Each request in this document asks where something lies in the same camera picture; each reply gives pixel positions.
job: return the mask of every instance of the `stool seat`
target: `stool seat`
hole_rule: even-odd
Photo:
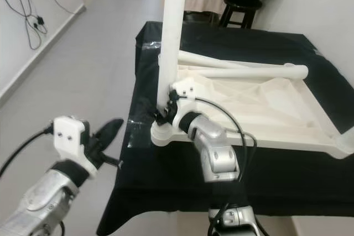
[[[228,24],[235,24],[235,25],[240,25],[241,28],[250,29],[252,27],[252,23],[256,11],[262,7],[262,2],[260,0],[223,0],[223,1],[226,4],[226,8],[221,16],[219,27],[227,27]],[[244,13],[242,23],[230,21],[233,12]]]

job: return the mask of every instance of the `white wall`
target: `white wall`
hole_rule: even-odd
[[[82,0],[58,0],[66,9],[75,12],[82,5]],[[9,0],[13,7],[20,9],[18,0]],[[53,0],[33,0],[38,15],[44,18],[48,34],[42,36],[41,47],[33,51],[28,45],[24,18],[14,13],[0,0],[0,97],[14,78],[45,47],[46,43],[73,16],[59,8]]]
[[[354,86],[353,0],[265,0],[254,28],[303,33]]]

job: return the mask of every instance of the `bar stool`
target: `bar stool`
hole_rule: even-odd
[[[227,27],[228,24],[240,25],[241,28],[250,29],[252,27],[254,15],[262,6],[259,0],[223,0],[226,8],[221,16],[219,27]],[[233,12],[244,13],[242,23],[230,21]]]

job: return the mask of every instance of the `white vertical pole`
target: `white vertical pole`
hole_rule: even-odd
[[[166,106],[169,85],[176,80],[184,3],[185,0],[165,0],[157,94],[160,109]]]

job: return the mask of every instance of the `black tablecloth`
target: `black tablecloth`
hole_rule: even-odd
[[[336,160],[325,153],[259,148],[245,186],[224,187],[204,183],[191,143],[154,146],[149,112],[156,104],[161,30],[161,23],[149,22],[137,36],[136,84],[121,152],[124,164],[98,235],[110,234],[146,211],[207,211],[230,191],[242,204],[247,200],[244,189],[256,214],[354,216],[354,156]],[[181,50],[223,60],[307,65],[305,82],[337,129],[343,133],[354,125],[353,88],[301,34],[187,24]],[[242,163],[242,149],[237,155]]]

